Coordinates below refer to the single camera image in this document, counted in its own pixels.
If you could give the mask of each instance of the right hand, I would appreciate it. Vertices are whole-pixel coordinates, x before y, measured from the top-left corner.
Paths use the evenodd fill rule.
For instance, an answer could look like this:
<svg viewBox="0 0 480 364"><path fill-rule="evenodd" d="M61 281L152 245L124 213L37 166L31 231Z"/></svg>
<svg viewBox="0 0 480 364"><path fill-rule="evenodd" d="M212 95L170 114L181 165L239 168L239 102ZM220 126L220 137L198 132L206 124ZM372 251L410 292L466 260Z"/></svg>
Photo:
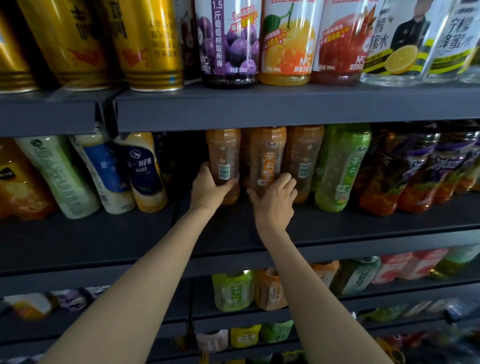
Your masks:
<svg viewBox="0 0 480 364"><path fill-rule="evenodd" d="M254 190L247 193L253 204L255 225L261 236L264 231L285 231L293 217L293 200L298 191L295 188L297 181L290 173L283 173L266 191L260 199Z"/></svg>

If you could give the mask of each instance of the barcode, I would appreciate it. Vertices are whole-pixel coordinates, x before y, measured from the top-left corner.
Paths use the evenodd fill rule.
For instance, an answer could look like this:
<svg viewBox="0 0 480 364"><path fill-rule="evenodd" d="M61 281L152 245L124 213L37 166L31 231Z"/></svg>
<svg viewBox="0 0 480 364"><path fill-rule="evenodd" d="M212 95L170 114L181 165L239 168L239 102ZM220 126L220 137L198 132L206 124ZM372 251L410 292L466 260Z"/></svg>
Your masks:
<svg viewBox="0 0 480 364"><path fill-rule="evenodd" d="M219 164L218 165L218 177L221 180L230 179L230 165L229 164Z"/></svg>
<svg viewBox="0 0 480 364"><path fill-rule="evenodd" d="M300 163L299 178L307 178L310 176L311 163Z"/></svg>

